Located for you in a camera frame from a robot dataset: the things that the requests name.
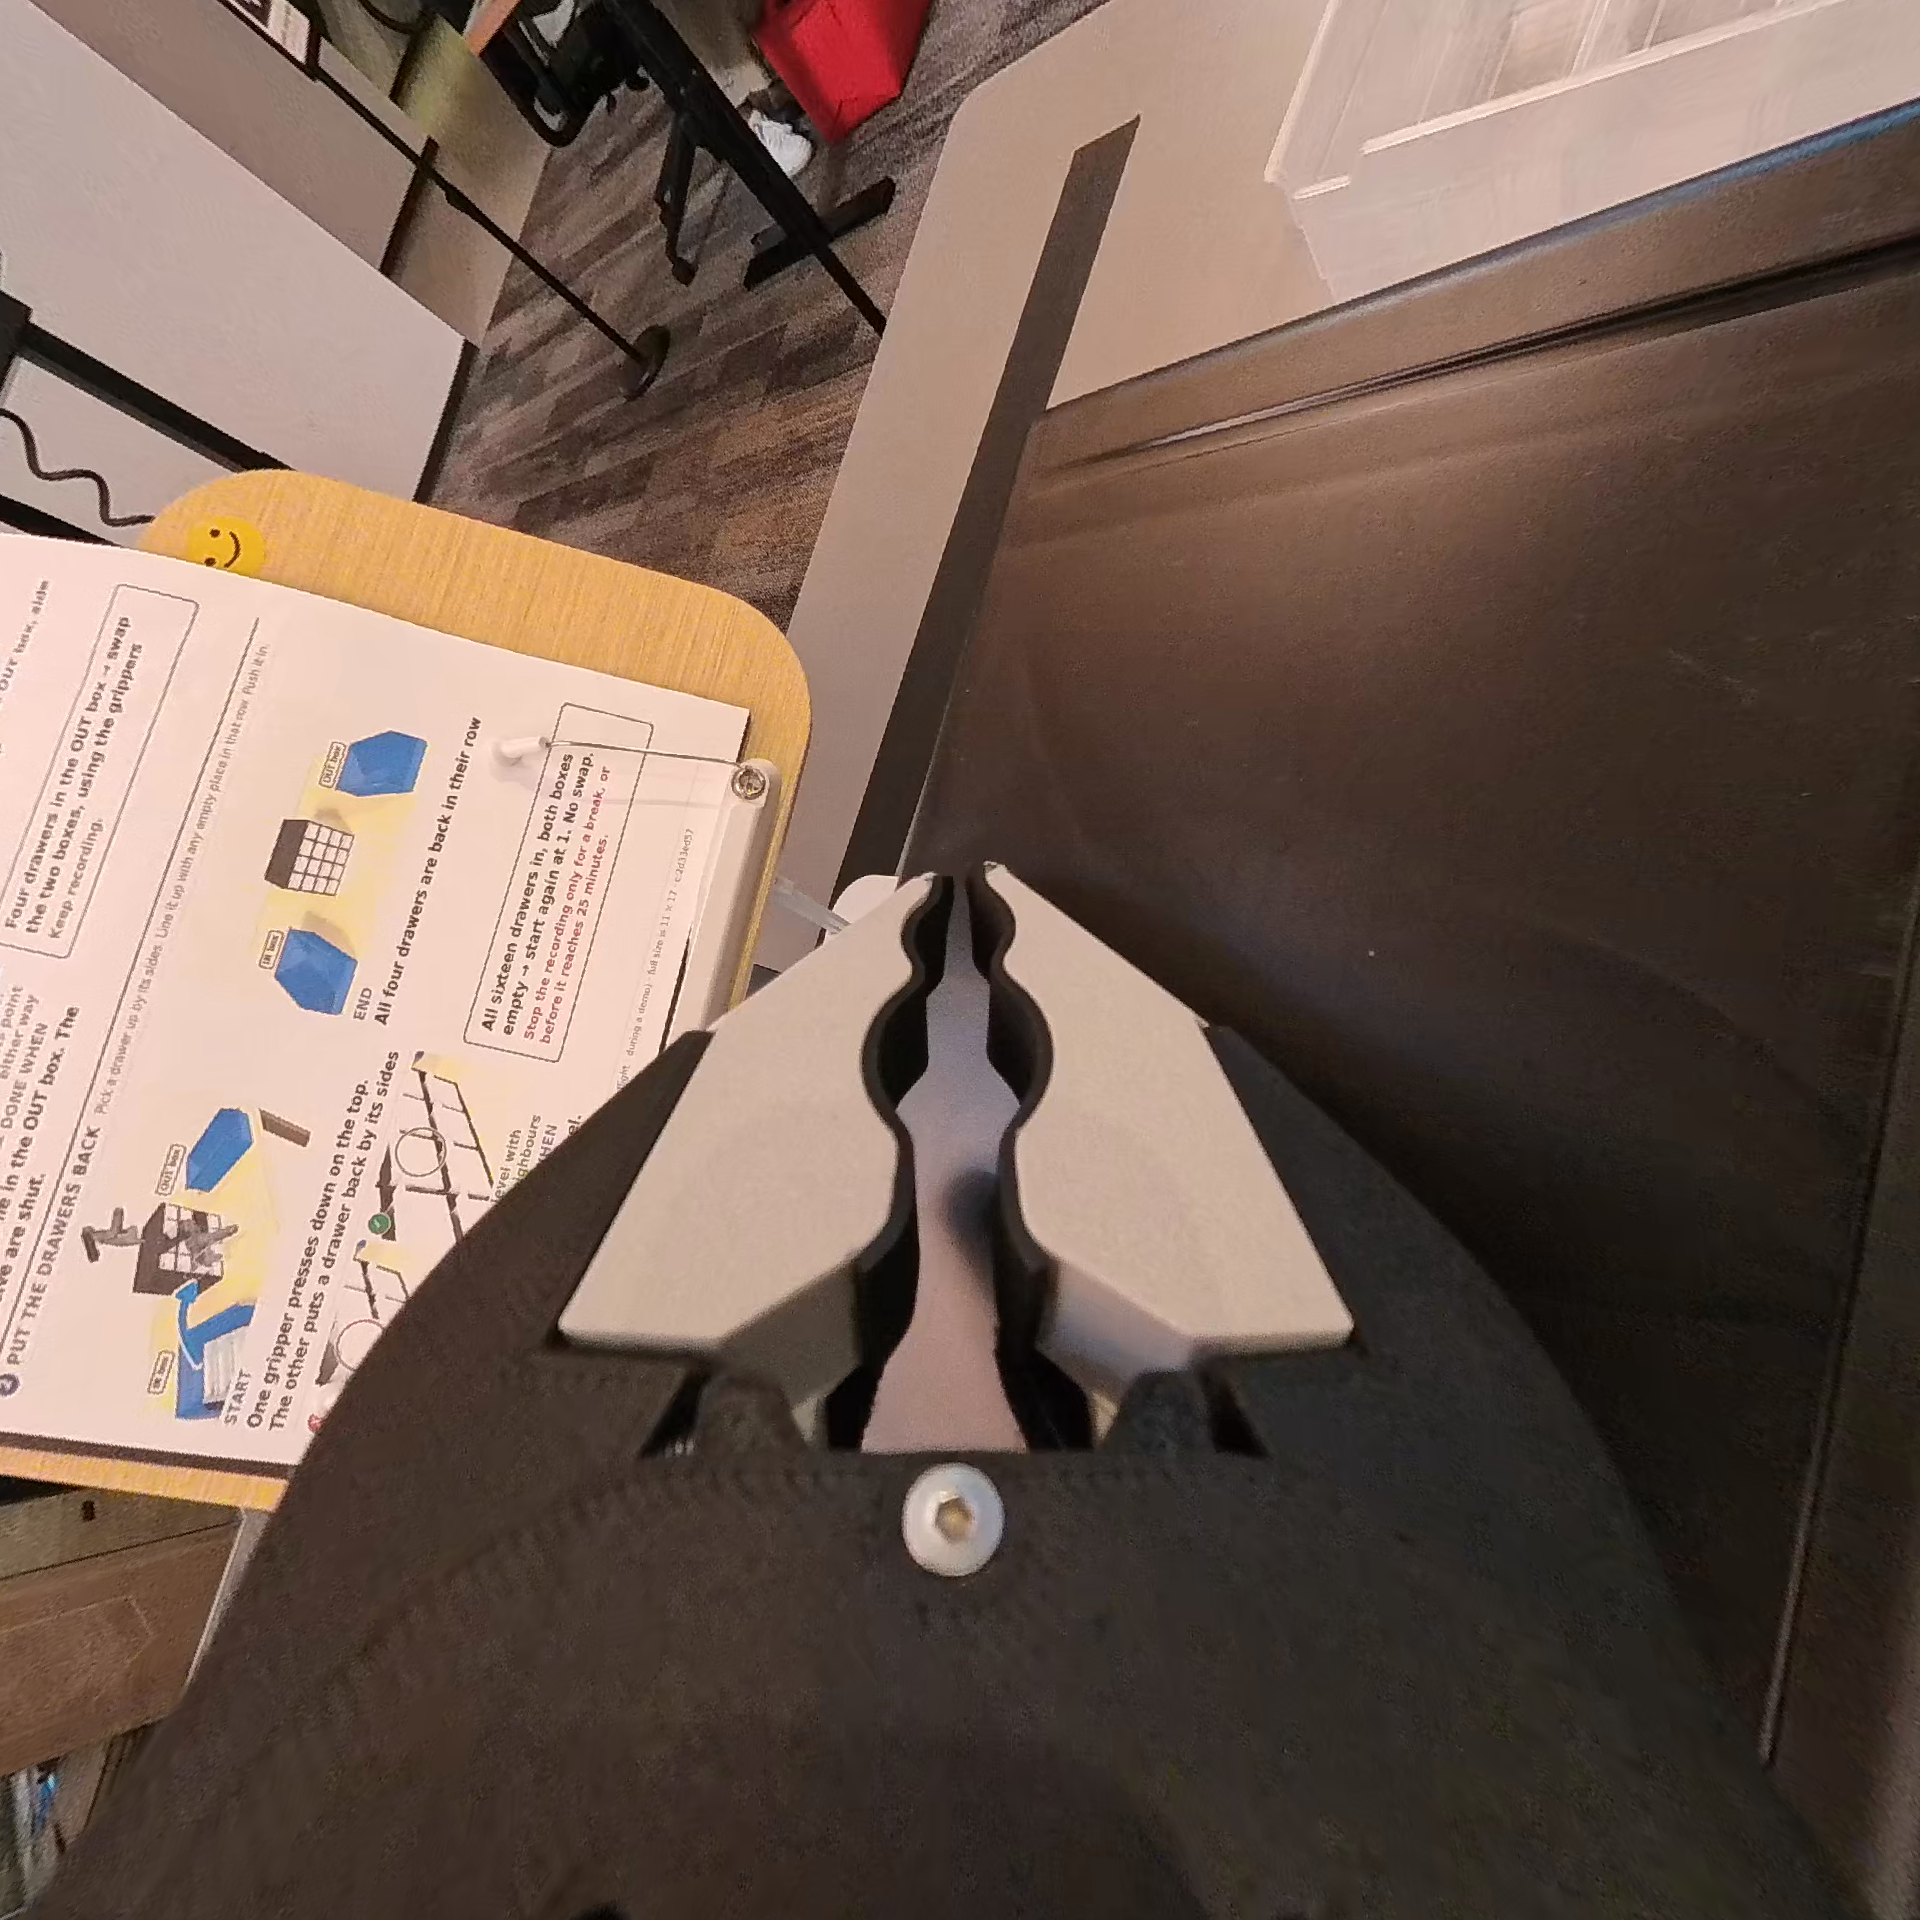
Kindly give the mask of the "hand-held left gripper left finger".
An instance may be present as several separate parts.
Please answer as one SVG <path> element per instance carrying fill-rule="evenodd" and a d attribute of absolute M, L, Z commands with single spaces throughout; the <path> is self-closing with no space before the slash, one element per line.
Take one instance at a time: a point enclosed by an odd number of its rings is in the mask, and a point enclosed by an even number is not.
<path fill-rule="evenodd" d="M 903 882 L 707 1032 L 560 1320 L 573 1345 L 779 1387 L 859 1449 L 919 1292 L 915 1144 L 953 880 Z"/>

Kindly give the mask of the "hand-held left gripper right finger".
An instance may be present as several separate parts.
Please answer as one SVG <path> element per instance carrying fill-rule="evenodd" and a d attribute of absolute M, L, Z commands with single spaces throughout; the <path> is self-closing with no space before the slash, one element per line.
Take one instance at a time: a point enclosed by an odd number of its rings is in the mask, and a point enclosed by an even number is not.
<path fill-rule="evenodd" d="M 997 1150 L 997 1365 L 1035 1449 L 1148 1377 L 1332 1351 L 1354 1316 L 1184 1000 L 1001 862 L 973 872 Z"/>

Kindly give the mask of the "black drawer cabinet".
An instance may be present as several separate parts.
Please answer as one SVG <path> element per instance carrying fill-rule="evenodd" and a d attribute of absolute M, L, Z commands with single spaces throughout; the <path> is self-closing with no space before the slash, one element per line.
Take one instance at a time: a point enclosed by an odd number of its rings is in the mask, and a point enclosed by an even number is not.
<path fill-rule="evenodd" d="M 1917 1916 L 1917 104 L 1050 411 L 907 839 L 1476 1254 Z"/>

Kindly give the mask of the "translucent plastic storage box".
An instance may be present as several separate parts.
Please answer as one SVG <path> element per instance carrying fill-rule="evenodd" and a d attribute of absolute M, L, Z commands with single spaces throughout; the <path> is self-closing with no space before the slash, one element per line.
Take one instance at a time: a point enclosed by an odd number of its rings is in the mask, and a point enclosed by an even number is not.
<path fill-rule="evenodd" d="M 1350 302 L 1917 94 L 1915 2 L 1334 2 L 1266 180 Z"/>

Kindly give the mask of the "clear acrylic sheet holder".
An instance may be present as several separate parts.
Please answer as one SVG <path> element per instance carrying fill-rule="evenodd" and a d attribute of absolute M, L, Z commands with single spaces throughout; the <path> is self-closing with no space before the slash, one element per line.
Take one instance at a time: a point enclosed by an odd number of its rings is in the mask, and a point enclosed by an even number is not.
<path fill-rule="evenodd" d="M 558 1060 L 583 1002 L 637 815 L 671 817 L 655 930 L 637 944 L 627 1056 L 719 1018 L 779 823 L 765 759 L 663 749 L 657 727 L 567 705 L 548 733 L 494 739 L 494 765 L 538 777 L 516 876 L 474 994 L 468 1040 Z"/>

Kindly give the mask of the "printed instruction sheet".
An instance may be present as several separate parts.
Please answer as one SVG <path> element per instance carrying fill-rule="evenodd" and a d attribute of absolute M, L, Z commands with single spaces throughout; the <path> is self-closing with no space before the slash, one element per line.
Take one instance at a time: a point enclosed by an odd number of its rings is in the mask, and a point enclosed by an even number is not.
<path fill-rule="evenodd" d="M 733 703 L 5 539 L 5 1453 L 282 1481 L 679 1028 Z"/>

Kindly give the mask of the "yellow wooden side table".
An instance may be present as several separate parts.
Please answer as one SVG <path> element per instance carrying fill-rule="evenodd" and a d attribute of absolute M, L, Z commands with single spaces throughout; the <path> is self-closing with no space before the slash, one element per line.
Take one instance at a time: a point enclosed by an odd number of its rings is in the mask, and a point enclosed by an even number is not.
<path fill-rule="evenodd" d="M 745 601 L 302 471 L 244 471 L 184 495 L 142 547 L 182 559 L 224 513 L 266 539 L 266 579 L 506 653 L 659 685 L 747 713 L 743 745 L 781 775 L 773 844 L 723 1000 L 743 998 L 813 735 L 807 673 Z"/>

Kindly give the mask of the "brown wooden box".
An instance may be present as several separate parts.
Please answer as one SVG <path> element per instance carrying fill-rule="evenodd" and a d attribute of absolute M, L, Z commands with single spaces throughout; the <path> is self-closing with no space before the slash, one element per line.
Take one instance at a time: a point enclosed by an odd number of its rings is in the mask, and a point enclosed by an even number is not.
<path fill-rule="evenodd" d="M 162 1719 L 180 1699 L 238 1511 L 3 1483 L 3 1771 Z"/>

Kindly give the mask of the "black stand pole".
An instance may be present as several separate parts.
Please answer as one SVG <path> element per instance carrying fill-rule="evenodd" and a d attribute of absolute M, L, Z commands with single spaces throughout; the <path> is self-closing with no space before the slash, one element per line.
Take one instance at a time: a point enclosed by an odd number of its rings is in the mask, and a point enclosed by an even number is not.
<path fill-rule="evenodd" d="M 605 342 L 625 393 L 663 371 L 671 336 L 619 322 L 573 276 L 536 252 L 528 226 L 556 150 L 522 118 L 482 54 L 520 4 L 300 4 L 306 74 L 398 166 L 380 272 L 486 344 L 510 276 L 528 276 Z"/>

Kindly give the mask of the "white partition board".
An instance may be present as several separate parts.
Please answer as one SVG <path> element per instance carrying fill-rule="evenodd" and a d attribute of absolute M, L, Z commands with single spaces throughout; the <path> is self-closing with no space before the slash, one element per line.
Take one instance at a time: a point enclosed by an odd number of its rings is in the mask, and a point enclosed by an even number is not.
<path fill-rule="evenodd" d="M 288 467 L 418 497 L 468 342 L 39 4 L 5 4 L 5 290 Z"/>

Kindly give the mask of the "black office chair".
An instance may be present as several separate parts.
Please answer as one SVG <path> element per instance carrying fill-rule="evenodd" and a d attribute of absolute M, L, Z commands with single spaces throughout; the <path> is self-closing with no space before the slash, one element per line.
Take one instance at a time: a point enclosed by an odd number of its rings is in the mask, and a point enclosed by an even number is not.
<path fill-rule="evenodd" d="M 573 4 L 562 28 L 544 28 L 542 20 L 560 8 L 520 4 L 480 56 L 530 128 L 556 150 L 579 138 L 595 106 L 613 106 L 623 88 L 641 92 L 659 82 L 615 4 Z"/>

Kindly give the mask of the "red bag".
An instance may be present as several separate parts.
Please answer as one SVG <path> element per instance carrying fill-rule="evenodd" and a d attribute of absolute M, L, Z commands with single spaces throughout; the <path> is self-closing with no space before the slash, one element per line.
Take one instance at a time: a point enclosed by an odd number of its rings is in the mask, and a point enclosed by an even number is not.
<path fill-rule="evenodd" d="M 765 2 L 755 44 L 825 142 L 901 98 L 929 2 Z"/>

